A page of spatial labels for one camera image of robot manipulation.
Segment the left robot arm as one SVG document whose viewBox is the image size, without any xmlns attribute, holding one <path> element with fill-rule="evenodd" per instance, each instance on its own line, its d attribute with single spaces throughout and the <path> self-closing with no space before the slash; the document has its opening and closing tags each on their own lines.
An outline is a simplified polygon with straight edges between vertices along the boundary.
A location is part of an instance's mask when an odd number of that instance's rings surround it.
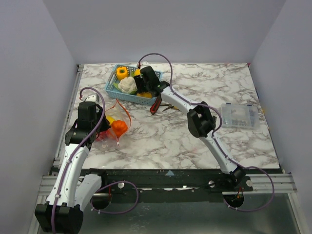
<svg viewBox="0 0 312 234">
<path fill-rule="evenodd" d="M 104 110 L 93 101 L 78 106 L 78 118 L 65 135 L 64 159 L 55 184 L 44 204 L 35 208 L 35 217 L 46 233 L 77 234 L 83 222 L 83 211 L 95 191 L 104 192 L 108 180 L 88 175 L 78 184 L 83 164 L 100 132 L 110 128 Z"/>
</svg>

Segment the orange pumpkin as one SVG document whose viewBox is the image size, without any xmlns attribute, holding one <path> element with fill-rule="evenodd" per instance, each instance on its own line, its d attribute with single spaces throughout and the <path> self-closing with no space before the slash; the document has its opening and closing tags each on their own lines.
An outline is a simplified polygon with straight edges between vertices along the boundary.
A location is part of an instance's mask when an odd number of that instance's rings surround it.
<svg viewBox="0 0 312 234">
<path fill-rule="evenodd" d="M 123 120 L 115 120 L 111 127 L 116 135 L 116 137 L 121 137 L 128 130 L 128 126 Z"/>
</svg>

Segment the yellow lemon front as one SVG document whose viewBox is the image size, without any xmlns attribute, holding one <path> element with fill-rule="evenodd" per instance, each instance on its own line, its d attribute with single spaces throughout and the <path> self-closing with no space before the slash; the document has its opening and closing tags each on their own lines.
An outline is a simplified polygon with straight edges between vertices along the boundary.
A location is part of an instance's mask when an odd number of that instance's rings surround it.
<svg viewBox="0 0 312 234">
<path fill-rule="evenodd" d="M 109 121 L 110 124 L 112 124 L 115 121 L 115 119 L 109 115 L 106 116 L 106 119 Z"/>
</svg>

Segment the blue plastic basket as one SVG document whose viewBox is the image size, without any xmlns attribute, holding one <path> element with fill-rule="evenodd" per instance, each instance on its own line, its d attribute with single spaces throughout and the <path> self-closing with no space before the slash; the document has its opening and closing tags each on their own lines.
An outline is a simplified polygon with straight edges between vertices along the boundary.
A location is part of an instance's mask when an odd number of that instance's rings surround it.
<svg viewBox="0 0 312 234">
<path fill-rule="evenodd" d="M 130 65 L 124 65 L 124 64 L 115 65 L 105 85 L 105 91 L 107 92 L 108 96 L 113 99 L 152 106 L 154 102 L 156 101 L 155 97 L 147 98 L 147 97 L 137 96 L 136 94 L 126 94 L 126 93 L 121 92 L 117 88 L 117 84 L 119 83 L 119 81 L 116 77 L 116 71 L 119 67 L 125 67 L 128 71 L 128 74 L 135 72 L 137 69 L 135 66 L 130 66 Z"/>
</svg>

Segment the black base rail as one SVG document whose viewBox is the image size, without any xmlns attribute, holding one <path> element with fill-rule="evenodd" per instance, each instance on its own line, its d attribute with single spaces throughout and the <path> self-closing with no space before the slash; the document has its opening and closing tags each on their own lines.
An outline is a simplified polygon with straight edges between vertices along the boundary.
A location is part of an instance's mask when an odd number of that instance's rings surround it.
<svg viewBox="0 0 312 234">
<path fill-rule="evenodd" d="M 99 175 L 101 186 L 112 184 L 94 196 L 96 204 L 222 202 L 225 192 L 253 190 L 249 176 L 239 173 L 235 179 L 219 169 L 84 169 L 80 174 Z"/>
</svg>

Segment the yellow handled pliers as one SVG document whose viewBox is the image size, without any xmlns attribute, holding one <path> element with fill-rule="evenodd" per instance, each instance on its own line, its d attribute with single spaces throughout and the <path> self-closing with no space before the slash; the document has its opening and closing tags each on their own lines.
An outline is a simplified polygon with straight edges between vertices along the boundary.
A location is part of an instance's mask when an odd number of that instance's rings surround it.
<svg viewBox="0 0 312 234">
<path fill-rule="evenodd" d="M 170 109 L 174 109 L 174 110 L 178 110 L 179 109 L 175 106 L 173 106 L 172 104 L 169 104 L 169 103 L 166 103 L 166 104 L 161 104 L 160 106 L 164 107 L 164 109 L 162 110 L 163 112 L 164 111 L 167 111 L 167 110 L 170 110 Z"/>
</svg>

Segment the clear plastic parts box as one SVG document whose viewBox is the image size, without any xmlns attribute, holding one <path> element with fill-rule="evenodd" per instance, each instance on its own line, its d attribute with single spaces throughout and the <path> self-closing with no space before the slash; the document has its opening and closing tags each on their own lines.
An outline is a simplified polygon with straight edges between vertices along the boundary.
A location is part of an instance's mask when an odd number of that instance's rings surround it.
<svg viewBox="0 0 312 234">
<path fill-rule="evenodd" d="M 221 105 L 222 126 L 226 128 L 257 129 L 258 109 L 252 105 L 225 103 Z"/>
</svg>

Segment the yellow bell pepper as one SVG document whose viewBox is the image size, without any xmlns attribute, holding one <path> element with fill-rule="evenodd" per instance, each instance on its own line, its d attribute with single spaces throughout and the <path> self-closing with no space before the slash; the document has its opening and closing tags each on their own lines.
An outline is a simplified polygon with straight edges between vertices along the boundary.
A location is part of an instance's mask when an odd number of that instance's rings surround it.
<svg viewBox="0 0 312 234">
<path fill-rule="evenodd" d="M 128 70 L 126 67 L 118 67 L 116 69 L 116 77 L 118 80 L 123 80 L 128 77 Z"/>
</svg>

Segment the yellow lemon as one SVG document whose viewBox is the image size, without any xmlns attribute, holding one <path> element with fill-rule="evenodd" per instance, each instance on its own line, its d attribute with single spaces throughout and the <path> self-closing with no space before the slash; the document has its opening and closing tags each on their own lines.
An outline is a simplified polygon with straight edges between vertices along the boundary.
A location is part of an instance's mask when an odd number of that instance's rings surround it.
<svg viewBox="0 0 312 234">
<path fill-rule="evenodd" d="M 141 75 L 140 70 L 137 69 L 137 70 L 134 72 L 134 76 L 140 76 L 140 75 Z"/>
<path fill-rule="evenodd" d="M 115 119 L 109 115 L 106 116 L 106 119 L 109 121 L 110 124 L 112 124 L 115 121 Z"/>
</svg>

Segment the black bit holder strip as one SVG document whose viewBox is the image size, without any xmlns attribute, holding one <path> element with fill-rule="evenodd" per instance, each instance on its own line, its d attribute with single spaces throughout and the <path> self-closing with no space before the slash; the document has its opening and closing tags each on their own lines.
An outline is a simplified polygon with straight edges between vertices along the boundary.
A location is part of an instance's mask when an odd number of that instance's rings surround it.
<svg viewBox="0 0 312 234">
<path fill-rule="evenodd" d="M 216 129 L 216 121 L 217 121 L 217 117 L 213 116 L 213 126 L 214 126 L 214 130 Z"/>
</svg>

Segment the white cauliflower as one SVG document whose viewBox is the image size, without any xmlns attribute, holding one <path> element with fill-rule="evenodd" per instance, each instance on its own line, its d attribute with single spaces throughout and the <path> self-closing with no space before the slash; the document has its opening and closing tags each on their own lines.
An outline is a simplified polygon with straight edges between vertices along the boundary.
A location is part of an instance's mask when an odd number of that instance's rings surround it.
<svg viewBox="0 0 312 234">
<path fill-rule="evenodd" d="M 137 85 L 133 77 L 126 77 L 118 83 L 113 83 L 114 87 L 125 94 L 135 94 L 137 92 Z"/>
</svg>

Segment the yellow lemon back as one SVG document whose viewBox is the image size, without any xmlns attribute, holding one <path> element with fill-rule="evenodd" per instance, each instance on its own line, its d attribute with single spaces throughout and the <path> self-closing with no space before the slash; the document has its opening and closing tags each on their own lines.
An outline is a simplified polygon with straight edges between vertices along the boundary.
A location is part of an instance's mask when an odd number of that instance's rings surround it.
<svg viewBox="0 0 312 234">
<path fill-rule="evenodd" d="M 141 75 L 140 70 L 137 69 L 137 70 L 134 72 L 134 76 L 140 76 L 140 75 Z"/>
</svg>

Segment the small orange fruit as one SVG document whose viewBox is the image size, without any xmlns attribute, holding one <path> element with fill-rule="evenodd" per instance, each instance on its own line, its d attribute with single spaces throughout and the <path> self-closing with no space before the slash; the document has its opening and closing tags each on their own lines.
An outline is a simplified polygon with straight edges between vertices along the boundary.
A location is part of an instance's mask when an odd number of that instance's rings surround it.
<svg viewBox="0 0 312 234">
<path fill-rule="evenodd" d="M 143 98 L 152 98 L 153 97 L 150 92 L 137 93 L 136 96 L 143 97 Z"/>
</svg>

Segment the red bell pepper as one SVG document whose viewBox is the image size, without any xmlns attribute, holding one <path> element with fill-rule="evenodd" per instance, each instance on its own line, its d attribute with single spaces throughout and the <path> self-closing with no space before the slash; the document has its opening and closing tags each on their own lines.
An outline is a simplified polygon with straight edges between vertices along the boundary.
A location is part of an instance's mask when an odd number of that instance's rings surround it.
<svg viewBox="0 0 312 234">
<path fill-rule="evenodd" d="M 111 137 L 112 137 L 112 135 L 111 135 L 111 132 L 109 130 L 103 131 L 103 132 L 100 132 L 98 134 L 96 141 L 105 141 Z"/>
</svg>

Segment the clear zip top bag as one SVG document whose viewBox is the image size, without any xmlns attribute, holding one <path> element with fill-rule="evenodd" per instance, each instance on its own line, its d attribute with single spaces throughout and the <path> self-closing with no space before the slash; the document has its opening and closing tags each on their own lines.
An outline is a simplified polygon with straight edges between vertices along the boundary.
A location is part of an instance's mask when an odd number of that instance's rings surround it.
<svg viewBox="0 0 312 234">
<path fill-rule="evenodd" d="M 97 136 L 96 143 L 119 148 L 122 137 L 129 131 L 132 124 L 130 114 L 116 99 L 115 103 L 106 109 L 105 116 L 110 128 Z"/>
</svg>

